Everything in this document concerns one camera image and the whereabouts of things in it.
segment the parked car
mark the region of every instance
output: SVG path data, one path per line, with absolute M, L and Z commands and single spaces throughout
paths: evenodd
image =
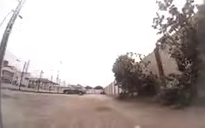
M 81 89 L 64 89 L 63 93 L 64 94 L 79 94 L 79 95 L 86 94 L 86 92 Z

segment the roof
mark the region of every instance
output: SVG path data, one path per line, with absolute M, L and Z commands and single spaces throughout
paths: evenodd
M 51 83 L 51 84 L 56 84 L 58 85 L 58 83 L 55 83 L 53 81 L 48 80 L 47 78 L 29 78 L 30 81 L 35 81 L 35 82 L 43 82 L 43 83 Z

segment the green tree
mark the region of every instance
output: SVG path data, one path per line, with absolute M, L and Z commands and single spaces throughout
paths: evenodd
M 156 1 L 159 9 L 153 19 L 153 27 L 158 30 L 162 38 L 158 40 L 159 45 L 170 48 L 173 57 L 182 72 L 175 76 L 177 102 L 190 102 L 197 94 L 195 86 L 198 77 L 198 35 L 195 9 L 197 5 L 193 0 L 185 0 L 182 8 L 174 4 L 174 0 Z
M 136 53 L 127 53 L 119 56 L 114 65 L 113 73 L 116 85 L 119 85 L 124 93 L 132 95 L 137 92 L 142 93 L 155 92 L 152 74 L 147 71 L 149 62 L 142 61 L 142 55 Z
M 104 89 L 102 86 L 96 86 L 96 87 L 94 87 L 94 89 Z
M 86 86 L 85 89 L 92 89 L 92 87 L 91 86 Z

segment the sidewalk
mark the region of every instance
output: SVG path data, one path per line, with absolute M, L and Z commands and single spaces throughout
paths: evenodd
M 36 92 L 36 93 L 62 93 L 61 90 L 59 90 L 59 92 L 57 92 L 57 89 L 51 90 L 51 91 L 39 89 L 39 91 L 37 91 L 37 89 L 35 89 L 35 88 L 21 87 L 19 90 L 19 86 L 7 84 L 7 83 L 2 83 L 1 89 L 8 89 L 8 90 L 12 90 L 12 91 L 22 91 L 22 92 Z

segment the asphalt road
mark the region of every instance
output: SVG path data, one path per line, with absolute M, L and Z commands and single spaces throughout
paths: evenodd
M 185 110 L 103 95 L 2 91 L 5 128 L 205 128 L 205 107 Z

